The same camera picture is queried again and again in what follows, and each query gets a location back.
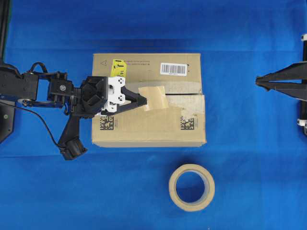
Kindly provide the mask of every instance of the tape roll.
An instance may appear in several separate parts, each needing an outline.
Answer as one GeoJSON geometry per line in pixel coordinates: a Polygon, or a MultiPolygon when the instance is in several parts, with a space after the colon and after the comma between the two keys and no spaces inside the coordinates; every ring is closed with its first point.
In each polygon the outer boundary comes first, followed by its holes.
{"type": "Polygon", "coordinates": [[[215,184],[213,177],[205,168],[197,164],[184,164],[173,172],[171,178],[169,179],[168,189],[171,199],[179,208],[187,212],[194,212],[200,211],[210,204],[214,197],[215,184]],[[178,178],[186,172],[197,173],[202,178],[205,185],[204,193],[200,199],[191,203],[181,200],[176,191],[178,178]]]}

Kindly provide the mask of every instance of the tan masking tape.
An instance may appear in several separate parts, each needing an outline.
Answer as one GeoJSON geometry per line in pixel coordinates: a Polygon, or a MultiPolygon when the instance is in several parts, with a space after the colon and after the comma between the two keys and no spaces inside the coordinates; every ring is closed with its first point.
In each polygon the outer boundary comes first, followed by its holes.
{"type": "Polygon", "coordinates": [[[147,104],[143,106],[145,111],[168,108],[164,86],[141,87],[139,93],[147,98],[147,104]]]}
{"type": "Polygon", "coordinates": [[[169,179],[168,189],[171,199],[179,208],[187,212],[194,212],[202,210],[210,204],[214,197],[215,185],[211,174],[205,168],[197,164],[184,164],[173,172],[171,178],[169,179]],[[186,172],[197,173],[205,184],[205,191],[201,198],[192,203],[181,200],[176,191],[178,178],[186,172]]]}

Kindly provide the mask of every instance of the yellow label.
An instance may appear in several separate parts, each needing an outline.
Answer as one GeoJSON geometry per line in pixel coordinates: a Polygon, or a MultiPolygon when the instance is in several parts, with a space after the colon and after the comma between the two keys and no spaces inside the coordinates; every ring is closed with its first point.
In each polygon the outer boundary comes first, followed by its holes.
{"type": "Polygon", "coordinates": [[[111,77],[126,77],[127,64],[123,60],[113,59],[111,77]]]}

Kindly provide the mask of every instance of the blue cloth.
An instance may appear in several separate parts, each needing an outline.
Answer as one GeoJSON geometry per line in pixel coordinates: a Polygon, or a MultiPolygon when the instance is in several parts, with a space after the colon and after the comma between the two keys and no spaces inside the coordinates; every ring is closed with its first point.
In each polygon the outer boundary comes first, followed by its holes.
{"type": "MultiPolygon", "coordinates": [[[[302,60],[305,0],[14,0],[6,62],[43,61],[75,85],[93,53],[201,53],[208,143],[200,148],[104,149],[66,162],[32,114],[16,111],[1,144],[0,229],[305,229],[307,138],[298,101],[255,85],[257,75],[302,60]],[[204,166],[215,197],[187,213],[168,194],[171,173],[204,166]]],[[[47,83],[39,88],[46,99],[47,83]]],[[[62,111],[34,109],[55,137],[62,111]]]]}

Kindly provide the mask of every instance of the barcode label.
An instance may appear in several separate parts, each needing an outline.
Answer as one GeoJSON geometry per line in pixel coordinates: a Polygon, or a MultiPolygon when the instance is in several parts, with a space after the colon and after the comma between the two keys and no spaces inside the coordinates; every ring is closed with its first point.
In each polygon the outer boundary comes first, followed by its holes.
{"type": "Polygon", "coordinates": [[[161,63],[160,74],[186,76],[187,68],[187,64],[161,63]]]}

